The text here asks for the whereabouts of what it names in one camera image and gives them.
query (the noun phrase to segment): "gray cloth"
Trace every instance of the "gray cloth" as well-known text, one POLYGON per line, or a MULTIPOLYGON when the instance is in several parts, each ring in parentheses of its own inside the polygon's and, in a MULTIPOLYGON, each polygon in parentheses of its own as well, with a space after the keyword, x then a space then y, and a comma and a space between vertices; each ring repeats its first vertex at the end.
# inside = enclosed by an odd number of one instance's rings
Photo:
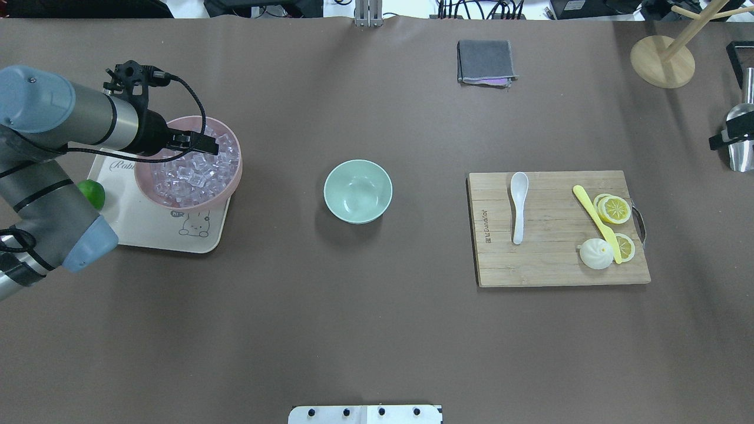
POLYGON ((508 87, 516 78, 508 40, 458 42, 459 82, 508 87))

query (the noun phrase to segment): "cartoon bear drawing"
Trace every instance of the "cartoon bear drawing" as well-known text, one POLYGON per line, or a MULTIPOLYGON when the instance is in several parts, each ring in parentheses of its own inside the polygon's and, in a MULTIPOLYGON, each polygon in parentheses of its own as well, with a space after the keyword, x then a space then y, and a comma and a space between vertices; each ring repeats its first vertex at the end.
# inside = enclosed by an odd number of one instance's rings
POLYGON ((186 220, 183 221, 183 228, 178 231, 180 235, 190 235, 192 237, 207 237, 210 235, 210 212, 191 212, 187 214, 186 220))

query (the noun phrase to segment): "yellow knife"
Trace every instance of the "yellow knife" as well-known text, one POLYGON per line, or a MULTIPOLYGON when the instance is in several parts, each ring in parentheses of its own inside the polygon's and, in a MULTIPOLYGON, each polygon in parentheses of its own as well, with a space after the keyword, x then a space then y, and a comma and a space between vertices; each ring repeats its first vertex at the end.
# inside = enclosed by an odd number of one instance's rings
POLYGON ((582 186, 573 186, 573 194, 576 195, 576 198, 581 203, 581 206, 583 206, 584 209, 587 210, 589 216, 592 217, 592 221, 594 221, 594 223, 597 225, 599 232, 602 233, 602 238, 604 238, 605 241, 610 244, 610 247, 613 248, 613 257, 615 258, 615 263, 623 262, 623 259, 621 258, 621 249, 618 247, 618 239, 615 238, 615 233, 610 227, 603 224, 602 220, 597 216, 597 211, 594 210, 592 200, 589 198, 587 191, 584 190, 584 187, 582 186))

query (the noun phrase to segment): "wooden mug tree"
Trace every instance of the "wooden mug tree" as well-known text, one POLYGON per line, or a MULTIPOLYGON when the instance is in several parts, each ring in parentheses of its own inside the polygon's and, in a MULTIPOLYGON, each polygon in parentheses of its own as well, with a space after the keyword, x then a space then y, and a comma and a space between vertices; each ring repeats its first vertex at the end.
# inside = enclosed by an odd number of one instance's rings
POLYGON ((631 49, 631 65, 645 81, 662 88, 678 88, 694 76, 694 56, 686 44, 713 19, 754 11, 754 6, 718 13, 728 0, 713 0, 701 14, 673 6, 672 11, 689 17, 689 23, 676 39, 664 35, 642 38, 631 49))

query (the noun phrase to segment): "white bracket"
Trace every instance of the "white bracket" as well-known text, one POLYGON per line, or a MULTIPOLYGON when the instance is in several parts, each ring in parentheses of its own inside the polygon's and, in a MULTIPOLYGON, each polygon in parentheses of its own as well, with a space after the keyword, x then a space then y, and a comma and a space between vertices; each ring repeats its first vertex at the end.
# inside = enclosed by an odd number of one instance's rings
POLYGON ((382 0, 355 0, 354 23, 356 26, 382 26, 382 0))
POLYGON ((440 405, 342 405, 295 407, 288 424, 443 424, 440 405))

